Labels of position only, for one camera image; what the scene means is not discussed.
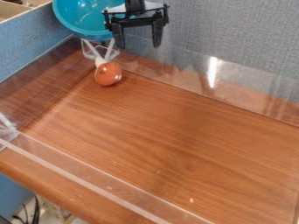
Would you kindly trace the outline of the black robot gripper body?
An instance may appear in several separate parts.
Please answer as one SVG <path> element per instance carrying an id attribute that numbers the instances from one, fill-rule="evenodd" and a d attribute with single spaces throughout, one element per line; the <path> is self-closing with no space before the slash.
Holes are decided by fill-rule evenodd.
<path id="1" fill-rule="evenodd" d="M 148 0 L 124 0 L 114 7 L 102 10 L 104 24 L 112 30 L 112 24 L 126 23 L 128 26 L 150 25 L 154 20 L 161 20 L 162 25 L 169 23 L 166 3 L 153 3 Z"/>

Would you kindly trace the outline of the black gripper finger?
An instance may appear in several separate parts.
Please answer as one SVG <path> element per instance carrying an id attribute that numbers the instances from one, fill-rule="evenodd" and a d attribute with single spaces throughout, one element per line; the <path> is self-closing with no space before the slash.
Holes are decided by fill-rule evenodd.
<path id="1" fill-rule="evenodd" d="M 124 30 L 120 24 L 112 24 L 112 33 L 116 45 L 120 49 L 125 48 Z"/>
<path id="2" fill-rule="evenodd" d="M 162 32 L 164 32 L 164 22 L 161 19 L 154 20 L 152 23 L 152 41 L 154 48 L 157 48 L 161 44 Z"/>

